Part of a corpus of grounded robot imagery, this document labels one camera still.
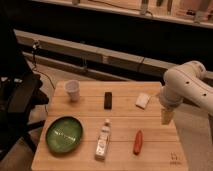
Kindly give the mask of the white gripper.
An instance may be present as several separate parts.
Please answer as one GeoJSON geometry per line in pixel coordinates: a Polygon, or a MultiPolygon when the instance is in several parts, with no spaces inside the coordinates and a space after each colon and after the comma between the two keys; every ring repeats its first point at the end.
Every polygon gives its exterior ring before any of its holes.
{"type": "Polygon", "coordinates": [[[175,108],[180,105],[180,96],[168,87],[160,90],[159,101],[165,107],[161,110],[161,123],[168,125],[173,118],[173,110],[167,108],[175,108]]]}

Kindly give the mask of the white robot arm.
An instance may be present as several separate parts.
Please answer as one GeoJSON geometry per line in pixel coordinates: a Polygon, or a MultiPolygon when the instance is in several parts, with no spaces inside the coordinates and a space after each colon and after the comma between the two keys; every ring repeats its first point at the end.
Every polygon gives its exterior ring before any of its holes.
{"type": "Polygon", "coordinates": [[[163,76],[165,85],[159,92],[161,123],[168,125],[174,109],[188,99],[213,117],[213,87],[203,81],[206,68],[199,61],[190,61],[169,68],[163,76]]]}

